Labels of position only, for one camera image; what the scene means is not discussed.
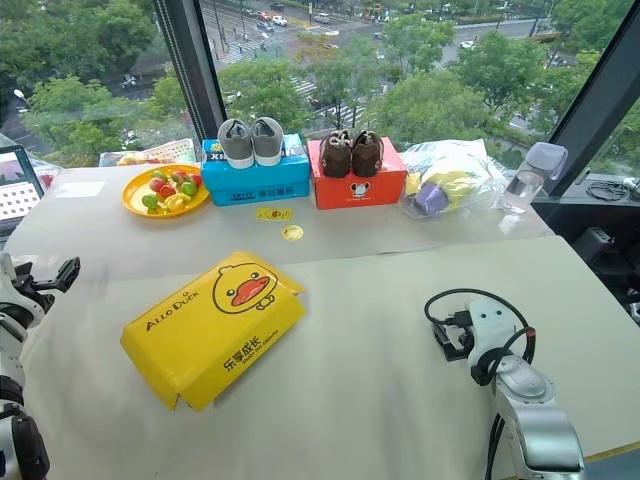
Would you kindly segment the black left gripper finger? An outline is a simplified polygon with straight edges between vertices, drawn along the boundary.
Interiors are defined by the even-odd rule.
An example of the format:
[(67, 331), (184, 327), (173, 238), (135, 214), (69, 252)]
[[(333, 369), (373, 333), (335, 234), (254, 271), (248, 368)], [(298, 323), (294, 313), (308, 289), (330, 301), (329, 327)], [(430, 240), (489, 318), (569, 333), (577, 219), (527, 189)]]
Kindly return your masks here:
[(58, 270), (55, 288), (60, 292), (67, 292), (78, 278), (81, 269), (79, 257), (66, 260)]

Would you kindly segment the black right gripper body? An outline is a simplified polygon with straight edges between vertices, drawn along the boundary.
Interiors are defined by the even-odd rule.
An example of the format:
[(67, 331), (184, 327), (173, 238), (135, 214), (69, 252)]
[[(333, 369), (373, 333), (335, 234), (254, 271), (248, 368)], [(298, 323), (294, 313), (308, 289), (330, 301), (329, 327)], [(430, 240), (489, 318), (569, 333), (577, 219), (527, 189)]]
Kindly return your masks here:
[(449, 327), (456, 327), (460, 330), (458, 341), (464, 353), (470, 353), (474, 347), (474, 334), (472, 331), (473, 321), (468, 310), (462, 310), (450, 315), (446, 324)]

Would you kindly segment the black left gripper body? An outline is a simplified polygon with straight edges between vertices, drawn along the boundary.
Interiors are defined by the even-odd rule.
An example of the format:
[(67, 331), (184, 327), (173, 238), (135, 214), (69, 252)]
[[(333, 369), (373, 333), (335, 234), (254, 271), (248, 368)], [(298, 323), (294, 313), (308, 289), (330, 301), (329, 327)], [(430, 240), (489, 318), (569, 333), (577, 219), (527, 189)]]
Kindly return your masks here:
[(12, 284), (21, 295), (33, 300), (42, 308), (44, 313), (47, 313), (55, 302), (55, 296), (53, 294), (44, 294), (44, 291), (58, 290), (59, 281), (57, 279), (35, 280), (31, 274), (32, 266), (32, 263), (24, 263), (17, 266)]

